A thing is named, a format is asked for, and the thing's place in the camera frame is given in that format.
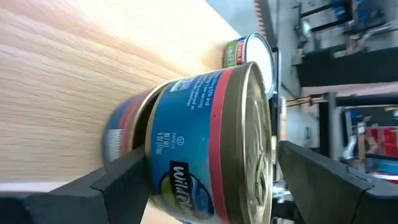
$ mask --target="green can label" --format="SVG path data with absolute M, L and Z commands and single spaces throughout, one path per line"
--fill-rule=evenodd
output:
M 246 37 L 241 37 L 227 44 L 224 51 L 223 67 L 229 68 L 244 63 L 244 43 Z

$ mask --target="blue can label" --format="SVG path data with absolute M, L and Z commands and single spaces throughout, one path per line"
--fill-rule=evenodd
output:
M 153 199 L 179 219 L 228 220 L 219 145 L 222 104 L 231 72 L 221 70 L 171 83 L 153 112 Z

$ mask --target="metal can rim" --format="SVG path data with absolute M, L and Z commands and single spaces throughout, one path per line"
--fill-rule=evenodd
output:
M 167 87 L 171 84 L 172 82 L 169 82 L 164 85 L 163 89 L 159 92 L 158 98 L 156 99 L 156 102 L 154 104 L 154 107 L 152 108 L 152 111 L 150 112 L 148 124 L 147 124 L 147 131 L 145 134 L 145 156 L 147 159 L 150 159 L 150 138 L 152 136 L 152 127 L 154 125 L 154 117 L 155 117 L 155 112 L 156 112 L 156 107 L 159 104 L 159 101 L 164 94 L 164 91 L 166 91 Z
M 271 70 L 272 70 L 272 85 L 271 85 L 271 87 L 270 87 L 269 92 L 267 93 L 267 99 L 269 100 L 269 99 L 271 99 L 271 97 L 274 95 L 275 86 L 276 86 L 276 83 L 275 83 L 275 82 L 276 82 L 276 79 L 277 79 L 277 74 L 276 74 L 276 70 L 275 70 L 275 61 L 274 61 L 274 58 L 273 58 L 273 55 L 272 55 L 272 49 L 271 49 L 271 46 L 269 45 L 267 39 L 266 39 L 260 32 L 253 32 L 252 34 L 248 35 L 248 37 L 246 38 L 245 46 L 244 46 L 244 54 L 245 54 L 245 56 L 248 54 L 248 53 L 247 53 L 247 50 L 248 50 L 247 44 L 248 44 L 250 38 L 258 38 L 258 39 L 260 39 L 261 42 L 262 42 L 262 43 L 264 44 L 264 46 L 266 47 L 267 53 L 270 55 Z
M 270 114 L 269 114 L 269 103 L 268 100 L 266 100 L 267 98 L 266 93 L 264 91 L 264 85 L 263 85 L 263 79 L 261 77 L 261 73 L 259 71 L 259 67 L 257 65 L 256 62 L 249 62 L 245 65 L 243 65 L 244 68 L 244 75 L 243 75 L 243 79 L 244 81 L 240 83 L 239 88 L 239 94 L 241 94 L 241 99 L 238 100 L 238 104 L 236 105 L 236 110 L 240 110 L 240 113 L 237 112 L 237 117 L 235 125 L 236 127 L 234 128 L 235 130 L 235 136 L 236 136 L 236 142 L 235 145 L 236 147 L 234 148 L 234 152 L 236 152 L 236 154 L 234 156 L 237 156 L 237 163 L 233 162 L 231 163 L 231 159 L 226 159 L 226 162 L 224 162 L 222 165 L 223 167 L 225 167 L 225 165 L 229 166 L 231 169 L 229 170 L 234 170 L 234 175 L 236 175 L 235 178 L 231 178 L 229 179 L 230 181 L 225 180 L 226 178 L 224 178 L 223 175 L 223 185 L 224 185 L 224 189 L 230 189 L 231 186 L 237 185 L 238 186 L 238 192 L 235 190 L 236 194 L 239 194 L 239 206 L 243 215 L 243 219 L 248 221 L 250 220 L 250 216 L 249 216 L 249 205 L 248 205 L 248 186 L 246 183 L 246 176 L 244 175 L 246 172 L 246 160 L 245 160 L 245 155 L 246 155 L 246 146 L 245 146 L 245 140 L 246 138 L 248 138 L 248 136 L 246 136 L 245 134 L 245 128 L 246 128 L 246 121 L 245 121 L 245 117 L 246 117 L 246 95 L 247 95 L 247 86 L 248 86 L 248 81 L 249 81 L 249 76 L 251 74 L 253 74 L 258 83 L 259 88 L 262 90 L 261 94 L 263 95 L 264 98 L 264 112 L 266 113 L 265 117 L 267 118 L 267 138 L 269 138 L 269 140 L 271 140 L 271 121 L 270 121 Z M 267 159 L 267 180 L 268 182 L 267 184 L 267 191 L 266 191 L 266 201 L 264 202 L 264 213 L 261 215 L 261 220 L 263 220 L 265 217 L 267 217 L 268 219 L 271 217 L 271 206 L 272 206 L 272 153 L 271 150 L 266 151 L 267 155 L 265 156 L 265 158 Z M 233 208 L 232 210 L 229 210 L 228 214 L 234 213 L 234 211 L 236 211 L 238 208 Z
M 142 116 L 142 112 L 144 111 L 144 109 L 146 108 L 146 106 L 149 104 L 149 102 L 151 102 L 151 101 L 154 99 L 154 97 L 155 97 L 156 95 L 159 95 L 160 91 L 161 91 L 168 83 L 170 83 L 170 82 L 165 82 L 165 83 L 162 83 L 162 84 L 160 84 L 160 85 L 157 85 L 155 88 L 151 89 L 150 92 L 148 92 L 148 94 L 145 96 L 144 99 L 142 99 L 142 101 L 141 101 L 139 107 L 137 108 L 136 115 L 135 115 L 133 118 L 131 118 L 131 119 L 132 119 L 132 122 L 131 122 L 131 125 L 128 127 L 129 130 L 130 130 L 129 138 L 127 139 L 127 151 L 128 151 L 128 152 L 131 151 L 131 150 L 133 150 L 133 148 L 132 148 L 132 143 L 133 143 L 133 139 L 134 139 L 134 135 L 135 135 L 135 131 L 136 131 L 136 125 L 137 125 L 137 122 L 139 121 L 140 117 Z M 119 106 L 120 106 L 121 104 L 119 104 L 118 107 L 115 108 L 115 109 L 112 111 L 112 113 L 111 113 L 110 116 L 109 116 L 109 119 L 112 117 L 112 115 L 115 113 L 115 111 L 118 110 L 118 108 L 119 108 Z M 106 137 L 106 132 L 107 132 L 107 130 L 108 130 L 109 122 L 110 122 L 110 120 L 108 120 L 108 121 L 106 122 L 106 124 L 105 124 L 104 130 L 103 130 L 103 139 Z M 110 162 L 110 161 L 109 161 L 109 159 L 107 159 L 108 155 L 107 155 L 106 147 L 105 147 L 105 145 L 104 145 L 104 141 L 103 141 L 103 140 L 101 141 L 101 148 L 102 148 L 103 161 L 104 161 L 104 164 L 106 164 L 106 163 L 108 163 L 108 162 Z

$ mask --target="label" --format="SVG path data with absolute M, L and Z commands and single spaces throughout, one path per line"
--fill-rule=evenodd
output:
M 150 136 L 152 194 L 180 220 L 226 223 L 221 113 L 232 70 L 173 82 L 160 96 Z
M 244 63 L 244 43 L 246 37 L 241 37 L 227 44 L 224 51 L 224 68 L 241 65 Z
M 105 127 L 103 138 L 103 156 L 105 162 L 111 162 L 131 150 L 129 146 L 132 123 L 149 91 L 130 97 L 111 114 Z

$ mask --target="light wood surface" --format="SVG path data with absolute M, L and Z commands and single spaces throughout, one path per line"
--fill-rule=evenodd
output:
M 101 167 L 120 102 L 221 68 L 237 37 L 204 0 L 0 0 L 0 182 Z

